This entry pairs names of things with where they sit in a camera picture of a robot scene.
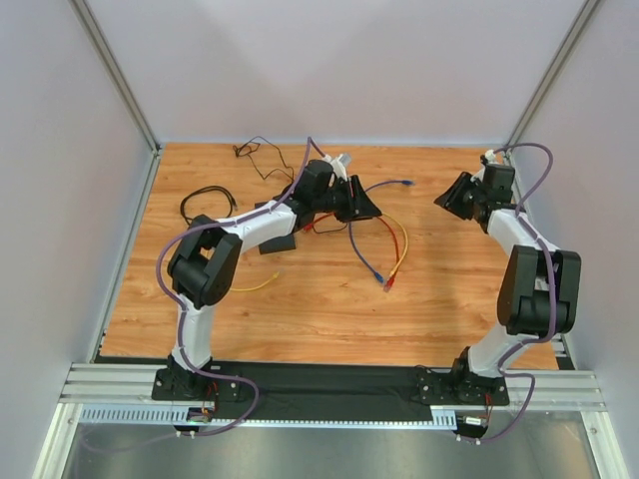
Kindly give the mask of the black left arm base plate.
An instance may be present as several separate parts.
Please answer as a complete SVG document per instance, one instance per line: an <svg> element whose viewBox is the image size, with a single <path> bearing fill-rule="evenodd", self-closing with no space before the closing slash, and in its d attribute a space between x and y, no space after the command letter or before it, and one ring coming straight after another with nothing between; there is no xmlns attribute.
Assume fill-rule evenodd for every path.
<svg viewBox="0 0 639 479"><path fill-rule="evenodd" d="M241 382L213 379L178 367L157 371L151 397L158 401L240 402L251 400L254 394Z"/></svg>

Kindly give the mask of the black TP-Link network switch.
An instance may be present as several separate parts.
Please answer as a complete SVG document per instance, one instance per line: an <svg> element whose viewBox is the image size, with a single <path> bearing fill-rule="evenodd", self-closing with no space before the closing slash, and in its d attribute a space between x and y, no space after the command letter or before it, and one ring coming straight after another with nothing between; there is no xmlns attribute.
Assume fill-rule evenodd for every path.
<svg viewBox="0 0 639 479"><path fill-rule="evenodd" d="M265 240L259 244L260 254L271 254L294 250L296 240L294 238L295 221L291 216L270 213L259 217L261 232Z"/></svg>

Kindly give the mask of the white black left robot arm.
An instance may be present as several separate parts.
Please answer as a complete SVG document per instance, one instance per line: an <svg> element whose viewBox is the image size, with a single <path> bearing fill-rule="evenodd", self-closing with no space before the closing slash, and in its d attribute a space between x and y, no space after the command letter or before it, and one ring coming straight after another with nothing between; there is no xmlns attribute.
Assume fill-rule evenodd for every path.
<svg viewBox="0 0 639 479"><path fill-rule="evenodd" d="M205 215L162 250L173 255L166 285L160 262L156 277L162 291L179 308L172 365L202 373L212 359L209 345L216 304L230 291L240 256L272 239L292 235L320 213L343 224L381 216L358 176L348 176L339 160L311 160L281 194L261 207L222 220Z"/></svg>

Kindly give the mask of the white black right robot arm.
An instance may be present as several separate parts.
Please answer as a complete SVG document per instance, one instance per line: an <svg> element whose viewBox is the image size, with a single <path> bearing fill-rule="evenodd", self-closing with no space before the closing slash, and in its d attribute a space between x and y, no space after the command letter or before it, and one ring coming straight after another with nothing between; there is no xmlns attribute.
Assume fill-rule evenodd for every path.
<svg viewBox="0 0 639 479"><path fill-rule="evenodd" d="M546 239L513 202L514 176L511 167L486 163L475 175L461 173L434 201L477 222L508 254L495 325L462 351L449 373L461 398L498 391L515 359L532 345L569 332L576 320L581 257Z"/></svg>

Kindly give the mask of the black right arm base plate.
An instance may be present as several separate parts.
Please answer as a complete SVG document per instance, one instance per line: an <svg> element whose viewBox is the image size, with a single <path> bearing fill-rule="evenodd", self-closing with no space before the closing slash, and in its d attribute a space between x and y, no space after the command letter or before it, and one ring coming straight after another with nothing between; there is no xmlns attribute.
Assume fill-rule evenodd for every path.
<svg viewBox="0 0 639 479"><path fill-rule="evenodd" d="M474 373L452 374L421 367L415 370L417 400L426 405L506 406L505 380Z"/></svg>

